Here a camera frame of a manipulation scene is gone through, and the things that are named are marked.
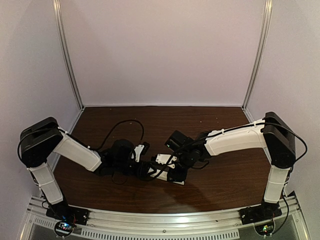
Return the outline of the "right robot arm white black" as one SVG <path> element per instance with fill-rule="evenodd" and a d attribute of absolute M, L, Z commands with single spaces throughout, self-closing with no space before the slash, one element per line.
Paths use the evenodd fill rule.
<path fill-rule="evenodd" d="M 169 167 L 167 180 L 176 183 L 186 180 L 196 162 L 228 152 L 267 149 L 271 164 L 261 204 L 242 208 L 239 214 L 244 225 L 282 215 L 279 201 L 296 162 L 296 144 L 294 133 L 275 112 L 267 112 L 264 118 L 249 124 L 201 133 L 196 139 L 176 130 L 165 144 L 173 155 L 158 154 L 156 162 Z"/>

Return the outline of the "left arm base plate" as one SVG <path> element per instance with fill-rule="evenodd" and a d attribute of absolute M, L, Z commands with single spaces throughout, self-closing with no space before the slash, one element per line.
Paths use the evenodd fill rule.
<path fill-rule="evenodd" d="M 69 205 L 55 204 L 49 206 L 46 216 L 69 224 L 86 225 L 90 211 L 85 208 L 73 207 Z"/>

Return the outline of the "white remote control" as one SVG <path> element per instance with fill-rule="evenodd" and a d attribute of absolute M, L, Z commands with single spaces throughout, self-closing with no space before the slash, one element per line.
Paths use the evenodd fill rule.
<path fill-rule="evenodd" d="M 181 185 L 181 186 L 184 186 L 184 185 L 185 185 L 185 182 L 184 182 L 184 181 L 175 181 L 175 180 L 172 180 L 171 182 L 174 183 L 174 184 Z"/>

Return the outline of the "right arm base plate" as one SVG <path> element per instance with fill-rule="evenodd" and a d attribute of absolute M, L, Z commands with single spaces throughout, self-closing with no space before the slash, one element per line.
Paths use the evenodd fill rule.
<path fill-rule="evenodd" d="M 278 203 L 262 203 L 240 209 L 239 215 L 241 223 L 247 225 L 279 217 L 282 215 L 282 211 Z"/>

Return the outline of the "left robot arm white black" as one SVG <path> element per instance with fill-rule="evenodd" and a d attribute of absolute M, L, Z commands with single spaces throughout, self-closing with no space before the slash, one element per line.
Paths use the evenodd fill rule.
<path fill-rule="evenodd" d="M 76 211 L 69 206 L 47 162 L 50 154 L 63 156 L 100 177 L 121 173 L 144 179 L 156 173 L 150 162 L 141 160 L 149 146 L 147 142 L 134 146 L 120 139 L 105 150 L 91 148 L 60 128 L 54 117 L 47 117 L 21 132 L 17 155 L 42 191 L 47 213 L 67 222 L 75 218 Z"/>

